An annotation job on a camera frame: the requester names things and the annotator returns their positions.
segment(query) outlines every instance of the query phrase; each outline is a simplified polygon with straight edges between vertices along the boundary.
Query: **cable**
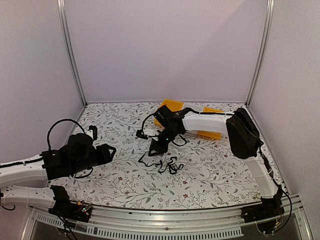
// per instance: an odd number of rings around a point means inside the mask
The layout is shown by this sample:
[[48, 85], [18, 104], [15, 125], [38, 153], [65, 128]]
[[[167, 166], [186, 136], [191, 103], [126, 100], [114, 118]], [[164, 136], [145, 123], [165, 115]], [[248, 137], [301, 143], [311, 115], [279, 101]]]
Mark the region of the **cable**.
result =
[[56, 121], [56, 122], [50, 127], [50, 129], [49, 129], [49, 131], [48, 131], [48, 133], [47, 133], [47, 135], [46, 135], [46, 142], [47, 142], [47, 144], [48, 144], [48, 150], [49, 150], [49, 151], [51, 151], [50, 133], [51, 133], [52, 129], [54, 129], [54, 127], [55, 127], [57, 124], [61, 123], [61, 122], [72, 122], [72, 123], [76, 124], [76, 125], [83, 131], [84, 134], [86, 133], [85, 130], [84, 130], [84, 128], [83, 128], [77, 121], [75, 121], [75, 120], [73, 120], [73, 119], [65, 118], [65, 119], [61, 119], [61, 120], [59, 120], [59, 121]]
[[89, 176], [92, 174], [93, 171], [94, 171], [94, 169], [91, 167], [91, 171], [90, 171], [88, 174], [83, 175], [83, 176], [74, 176], [73, 178], [74, 178], [74, 179], [84, 179], [84, 178], [87, 178], [87, 177], [89, 177]]
[[60, 216], [57, 216], [62, 222], [63, 222], [63, 227], [64, 227], [64, 234], [65, 236], [69, 239], [72, 240], [67, 233], [67, 229], [66, 227], [69, 229], [71, 235], [73, 236], [74, 240], [78, 240], [78, 238], [76, 237], [75, 233], [71, 230], [70, 226], [69, 226], [69, 222], [66, 219], [62, 219]]
[[34, 159], [34, 160], [29, 160], [29, 161], [16, 161], [13, 163], [0, 165], [0, 169], [12, 167], [12, 166], [17, 166], [17, 165], [36, 163], [36, 162], [40, 162], [42, 160], [43, 160], [43, 157], [40, 157], [40, 158]]
[[16, 209], [16, 205], [13, 205], [13, 208], [6, 208], [5, 206], [1, 206], [1, 207], [7, 211], [14, 211]]
[[290, 213], [289, 213], [289, 216], [288, 216], [287, 220], [285, 221], [285, 223], [282, 224], [280, 228], [277, 228], [277, 229], [274, 231], [274, 233], [277, 233], [277, 232], [279, 232], [281, 229], [283, 229], [284, 226], [289, 222], [290, 217], [291, 217], [291, 215], [292, 215], [292, 208], [293, 208], [293, 207], [292, 207], [292, 201], [291, 201], [291, 198], [290, 198], [289, 194], [287, 194], [287, 193], [282, 189], [282, 187], [276, 182], [276, 180], [275, 180], [274, 178], [273, 178], [272, 180], [273, 180], [274, 184], [277, 185], [277, 186], [281, 189], [282, 193], [288, 198], [288, 200], [289, 200], [289, 202], [290, 202]]
[[178, 146], [178, 147], [182, 147], [182, 146], [186, 145], [188, 142], [187, 142], [187, 140], [186, 140], [183, 136], [181, 136], [181, 134], [179, 134], [179, 136], [180, 136], [180, 138], [184, 141], [184, 144], [177, 144], [177, 143], [175, 143], [173, 140], [172, 140], [171, 142], [172, 142], [174, 145]]
[[196, 110], [193, 110], [191, 107], [187, 107], [187, 109], [190, 109], [191, 112], [195, 114], [200, 114], [200, 115], [227, 115], [227, 116], [234, 115], [233, 113], [196, 111]]
[[170, 162], [168, 162], [165, 166], [165, 169], [164, 170], [161, 170], [162, 167], [163, 167], [163, 162], [162, 160], [160, 160], [158, 163], [153, 163], [151, 165], [148, 165], [147, 163], [145, 163], [142, 159], [144, 158], [144, 156], [146, 155], [147, 152], [145, 152], [142, 157], [140, 157], [140, 159], [138, 160], [139, 163], [143, 163], [146, 167], [152, 167], [152, 166], [160, 166], [160, 168], [158, 169], [158, 172], [160, 174], [164, 173], [167, 168], [169, 168], [169, 172], [171, 175], [175, 175], [177, 174], [178, 170], [181, 170], [183, 169], [184, 165], [181, 163], [179, 166], [177, 166], [174, 162], [174, 159], [177, 160], [177, 157], [176, 156], [172, 156], [170, 157]]
[[155, 115], [154, 113], [149, 114], [149, 115], [143, 120], [142, 125], [141, 125], [141, 132], [142, 132], [142, 134], [145, 135], [145, 136], [147, 136], [148, 138], [157, 137], [157, 135], [147, 135], [147, 134], [145, 134], [145, 131], [144, 131], [145, 123], [146, 123], [147, 119], [150, 118], [150, 117], [152, 117], [152, 116], [154, 116], [154, 115]]

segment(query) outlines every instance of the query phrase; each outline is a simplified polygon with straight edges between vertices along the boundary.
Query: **floral tablecloth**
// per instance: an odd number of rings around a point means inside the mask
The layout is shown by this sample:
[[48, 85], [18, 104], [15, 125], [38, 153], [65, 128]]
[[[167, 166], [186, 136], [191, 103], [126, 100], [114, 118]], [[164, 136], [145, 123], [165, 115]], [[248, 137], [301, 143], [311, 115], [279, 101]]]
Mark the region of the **floral tablecloth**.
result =
[[[242, 104], [194, 103], [196, 105], [234, 111]], [[107, 143], [117, 152], [111, 163], [94, 167], [87, 178], [64, 177], [51, 181], [51, 185], [64, 186], [73, 200], [85, 200], [95, 205], [134, 209], [200, 209], [234, 206], [259, 201], [259, 189], [246, 164], [234, 157], [228, 137], [220, 140], [186, 133], [188, 143], [178, 147], [169, 145], [163, 156], [144, 158], [151, 164], [177, 157], [183, 169], [171, 175], [158, 167], [146, 167], [139, 158], [148, 151], [150, 140], [136, 137], [144, 118], [156, 111], [159, 102], [93, 103], [89, 104], [79, 123], [88, 129], [98, 128], [95, 145]], [[153, 119], [146, 127], [159, 129]], [[74, 133], [81, 130], [77, 127]], [[282, 179], [268, 149], [262, 150], [274, 169], [275, 179]]]

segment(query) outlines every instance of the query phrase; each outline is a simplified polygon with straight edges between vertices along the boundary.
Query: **tangled cable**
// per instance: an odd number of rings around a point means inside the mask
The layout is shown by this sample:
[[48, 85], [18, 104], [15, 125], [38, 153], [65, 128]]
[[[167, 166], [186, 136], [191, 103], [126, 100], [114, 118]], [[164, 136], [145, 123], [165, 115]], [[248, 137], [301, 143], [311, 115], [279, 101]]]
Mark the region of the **tangled cable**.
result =
[[184, 165], [183, 165], [182, 163], [181, 163], [179, 166], [177, 166], [177, 164], [174, 163], [174, 160], [177, 161], [178, 158], [177, 158], [176, 156], [172, 156], [172, 157], [170, 157], [170, 162], [168, 162], [168, 163], [166, 164], [165, 169], [164, 169], [164, 170], [161, 170], [161, 169], [163, 168], [163, 165], [164, 165], [164, 163], [162, 162], [162, 160], [160, 160], [158, 163], [153, 163], [153, 164], [151, 164], [151, 165], [148, 165], [145, 161], [143, 161], [143, 158], [144, 158], [144, 156], [146, 155], [146, 153], [147, 153], [147, 152], [145, 152], [145, 153], [142, 155], [142, 157], [140, 157], [140, 159], [138, 160], [138, 162], [139, 162], [139, 163], [143, 163], [146, 167], [160, 166], [159, 169], [158, 169], [158, 172], [161, 173], [161, 174], [164, 173], [164, 172], [167, 170], [167, 168], [169, 168], [170, 174], [175, 175], [175, 174], [177, 174], [178, 170], [181, 170], [181, 169], [184, 167]]

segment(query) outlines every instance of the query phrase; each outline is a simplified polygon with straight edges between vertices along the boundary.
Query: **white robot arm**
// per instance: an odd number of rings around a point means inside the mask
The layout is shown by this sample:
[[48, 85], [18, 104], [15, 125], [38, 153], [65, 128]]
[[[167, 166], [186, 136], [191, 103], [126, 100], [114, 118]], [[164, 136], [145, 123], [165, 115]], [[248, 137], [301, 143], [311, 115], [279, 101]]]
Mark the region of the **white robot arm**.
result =
[[189, 107], [172, 112], [164, 105], [147, 118], [151, 116], [158, 120], [164, 130], [145, 130], [145, 119], [136, 133], [139, 138], [151, 138], [149, 156], [166, 153], [169, 143], [186, 131], [228, 135], [233, 155], [246, 163], [261, 194], [262, 204], [242, 208], [244, 221], [254, 222], [284, 213], [281, 203], [283, 190], [273, 178], [273, 170], [261, 151], [264, 143], [260, 140], [260, 133], [244, 108], [238, 108], [233, 113], [198, 112]]
[[83, 201], [71, 202], [62, 186], [34, 188], [14, 184], [69, 176], [77, 178], [75, 175], [83, 170], [92, 172], [94, 166], [111, 162], [116, 149], [107, 144], [94, 147], [96, 139], [97, 128], [90, 126], [86, 133], [71, 135], [67, 144], [59, 150], [51, 150], [48, 134], [48, 151], [27, 159], [0, 164], [0, 206], [44, 207], [48, 208], [49, 213], [59, 217], [88, 222], [91, 204]]

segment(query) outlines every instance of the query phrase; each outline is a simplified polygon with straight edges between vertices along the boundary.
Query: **white wall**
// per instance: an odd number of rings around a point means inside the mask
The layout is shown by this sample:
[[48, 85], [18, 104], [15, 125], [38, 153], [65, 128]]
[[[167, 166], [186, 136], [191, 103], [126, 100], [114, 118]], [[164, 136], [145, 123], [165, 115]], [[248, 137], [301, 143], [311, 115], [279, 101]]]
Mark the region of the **white wall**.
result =
[[88, 102], [245, 102], [266, 0], [68, 0]]
[[275, 1], [251, 110], [320, 239], [320, 2]]
[[[0, 5], [0, 163], [28, 158], [47, 149], [50, 126], [76, 119], [81, 102], [72, 77], [53, 0], [3, 0]], [[59, 148], [72, 125], [52, 131]], [[26, 209], [0, 208], [0, 239], [17, 240]]]

